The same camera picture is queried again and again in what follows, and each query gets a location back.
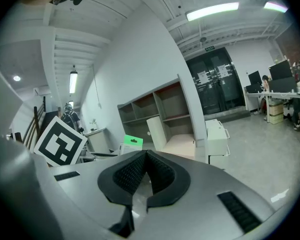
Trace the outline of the stacked pale cardboard boxes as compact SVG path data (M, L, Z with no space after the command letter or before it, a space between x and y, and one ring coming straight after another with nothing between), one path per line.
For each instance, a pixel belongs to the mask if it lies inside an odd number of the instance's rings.
M278 103L269 106L269 123L276 125L284 120L284 105L283 103Z

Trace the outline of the white cabinet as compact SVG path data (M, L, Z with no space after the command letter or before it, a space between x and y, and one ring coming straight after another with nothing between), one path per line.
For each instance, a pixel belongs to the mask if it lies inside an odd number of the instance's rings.
M205 126L207 132L206 163L226 170L231 155L228 145L229 132L217 119L207 120Z

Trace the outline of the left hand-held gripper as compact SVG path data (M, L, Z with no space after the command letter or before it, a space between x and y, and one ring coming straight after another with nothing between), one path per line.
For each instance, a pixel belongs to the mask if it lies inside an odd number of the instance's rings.
M53 167L76 164L87 138L55 116L38 139L33 152Z

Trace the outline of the black computer monitor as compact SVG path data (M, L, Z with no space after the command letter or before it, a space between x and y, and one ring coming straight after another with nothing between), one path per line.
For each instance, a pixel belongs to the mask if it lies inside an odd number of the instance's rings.
M292 74L290 64L283 60L269 67L271 81L269 81L269 91L273 93L296 93L297 83Z
M259 84L260 86L262 85L262 79L258 70L249 74L248 78L251 85L256 85L256 84Z

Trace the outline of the white and green carton box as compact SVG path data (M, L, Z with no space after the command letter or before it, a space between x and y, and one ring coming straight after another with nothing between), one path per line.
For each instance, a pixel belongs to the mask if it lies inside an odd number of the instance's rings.
M141 151L143 149L143 139L126 134L119 147L119 154Z

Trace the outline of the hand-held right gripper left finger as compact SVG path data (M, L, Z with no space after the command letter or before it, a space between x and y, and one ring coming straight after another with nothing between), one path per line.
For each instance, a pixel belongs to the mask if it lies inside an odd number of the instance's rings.
M127 238L137 229L146 216L146 202L148 198L148 175L141 178L132 196L130 211L124 206L110 202L100 191L98 177L100 173L124 159L131 157L124 154L107 157L97 161L52 167L54 176L77 172L77 176L62 179L58 184L74 202L74 204L98 225Z

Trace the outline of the hanging tube light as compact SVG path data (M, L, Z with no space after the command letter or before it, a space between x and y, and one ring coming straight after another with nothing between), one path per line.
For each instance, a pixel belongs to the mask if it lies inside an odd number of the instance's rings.
M77 84L78 72L71 71L69 77L69 93L74 94L76 91L76 84Z

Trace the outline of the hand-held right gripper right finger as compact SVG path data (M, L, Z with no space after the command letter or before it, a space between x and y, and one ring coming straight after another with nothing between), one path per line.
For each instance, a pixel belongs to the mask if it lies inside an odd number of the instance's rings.
M159 153L190 175L187 192L173 205L150 208L137 240L233 240L245 231L236 219L246 211L263 223L275 212L257 192L222 169L181 156Z

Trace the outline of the black double door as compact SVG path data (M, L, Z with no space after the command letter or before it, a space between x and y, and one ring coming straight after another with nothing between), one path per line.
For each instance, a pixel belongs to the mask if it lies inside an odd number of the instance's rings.
M186 61L204 115L230 111L245 105L233 61L222 47Z

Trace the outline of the long ceiling light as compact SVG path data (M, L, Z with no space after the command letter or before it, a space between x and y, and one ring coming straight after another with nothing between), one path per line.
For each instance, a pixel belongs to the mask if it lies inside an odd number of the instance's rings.
M286 6L277 4L275 2L270 2L270 1L266 2L263 8L266 10L277 11L280 13L285 13L288 10Z
M223 3L213 5L205 8L201 8L186 14L186 18L189 22L223 12L236 11L239 8L239 2Z

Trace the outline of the white board panel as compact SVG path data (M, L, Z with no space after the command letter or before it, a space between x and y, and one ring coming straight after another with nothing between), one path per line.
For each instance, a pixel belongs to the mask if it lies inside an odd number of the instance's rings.
M147 121L152 142L157 151L162 152L167 144L164 127L159 116L149 118Z

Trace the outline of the wooden stair railing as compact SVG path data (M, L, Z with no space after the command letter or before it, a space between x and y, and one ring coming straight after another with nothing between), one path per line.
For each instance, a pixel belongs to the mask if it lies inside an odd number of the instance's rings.
M34 96L24 101L11 123L10 138L22 143L32 152L38 141L45 114L45 97Z

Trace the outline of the grey open shelf unit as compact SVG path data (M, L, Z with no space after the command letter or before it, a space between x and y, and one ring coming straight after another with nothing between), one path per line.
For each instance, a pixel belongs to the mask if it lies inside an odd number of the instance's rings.
M147 120L159 116L167 142L172 136L191 134L195 140L194 161L206 161L204 141L198 138L193 113L180 77L117 106L125 134L143 139L143 148L155 150Z

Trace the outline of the white office desk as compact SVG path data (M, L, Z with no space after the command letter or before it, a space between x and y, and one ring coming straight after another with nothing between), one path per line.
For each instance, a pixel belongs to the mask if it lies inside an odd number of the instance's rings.
M244 98L258 98L258 97L265 97L267 102L267 122L269 123L269 97L276 98L276 99L300 99L299 92L258 92L258 93L244 93Z

